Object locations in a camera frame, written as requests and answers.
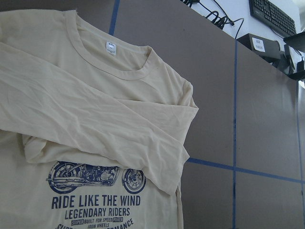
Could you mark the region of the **cream long-sleeve printed shirt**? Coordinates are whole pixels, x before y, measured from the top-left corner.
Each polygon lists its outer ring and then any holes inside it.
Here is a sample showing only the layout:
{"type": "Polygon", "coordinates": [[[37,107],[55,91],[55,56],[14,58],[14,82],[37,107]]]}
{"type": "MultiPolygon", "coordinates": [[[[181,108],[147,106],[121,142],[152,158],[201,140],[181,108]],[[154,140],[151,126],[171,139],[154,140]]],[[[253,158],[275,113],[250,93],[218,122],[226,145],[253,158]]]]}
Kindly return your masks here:
{"type": "Polygon", "coordinates": [[[0,226],[181,229],[193,87],[74,10],[0,14],[0,226]]]}

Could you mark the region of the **black box with label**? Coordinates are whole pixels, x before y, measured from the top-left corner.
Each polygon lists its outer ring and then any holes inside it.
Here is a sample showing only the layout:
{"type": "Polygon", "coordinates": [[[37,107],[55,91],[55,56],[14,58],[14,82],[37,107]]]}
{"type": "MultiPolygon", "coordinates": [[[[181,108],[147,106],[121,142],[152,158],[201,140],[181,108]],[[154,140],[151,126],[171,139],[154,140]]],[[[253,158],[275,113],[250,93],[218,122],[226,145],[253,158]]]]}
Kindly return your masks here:
{"type": "Polygon", "coordinates": [[[280,45],[277,41],[266,39],[254,34],[246,34],[237,39],[242,45],[253,51],[268,63],[281,59],[280,45]]]}

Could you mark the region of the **black keyboard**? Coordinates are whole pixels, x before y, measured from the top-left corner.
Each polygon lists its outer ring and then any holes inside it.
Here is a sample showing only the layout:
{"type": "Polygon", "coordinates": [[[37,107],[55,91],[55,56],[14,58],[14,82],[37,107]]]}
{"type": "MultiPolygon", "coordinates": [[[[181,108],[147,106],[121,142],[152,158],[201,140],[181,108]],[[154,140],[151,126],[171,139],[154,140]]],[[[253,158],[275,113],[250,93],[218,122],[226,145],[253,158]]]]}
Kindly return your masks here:
{"type": "Polygon", "coordinates": [[[295,21],[268,0],[249,0],[250,15],[273,30],[289,37],[296,35],[295,21]]]}

